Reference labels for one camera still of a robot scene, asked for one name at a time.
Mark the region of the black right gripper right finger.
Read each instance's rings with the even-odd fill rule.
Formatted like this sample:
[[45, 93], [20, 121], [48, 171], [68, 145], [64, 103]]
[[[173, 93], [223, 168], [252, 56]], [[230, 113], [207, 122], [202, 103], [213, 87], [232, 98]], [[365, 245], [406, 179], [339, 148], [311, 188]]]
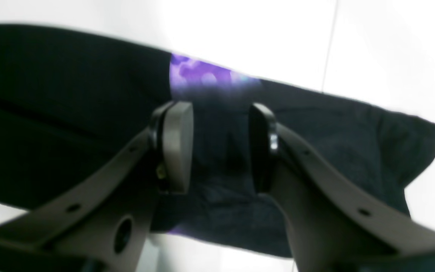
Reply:
[[299, 272], [435, 272], [435, 231], [338, 172], [260, 103], [249, 107], [256, 193], [284, 217]]

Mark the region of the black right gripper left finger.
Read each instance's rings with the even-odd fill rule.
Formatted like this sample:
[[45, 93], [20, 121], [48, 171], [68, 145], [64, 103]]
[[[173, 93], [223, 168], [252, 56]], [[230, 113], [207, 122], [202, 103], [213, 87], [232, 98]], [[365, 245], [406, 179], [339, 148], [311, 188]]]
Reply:
[[0, 272], [134, 272], [159, 196], [188, 192], [193, 132], [192, 103], [158, 107], [97, 172], [0, 224]]

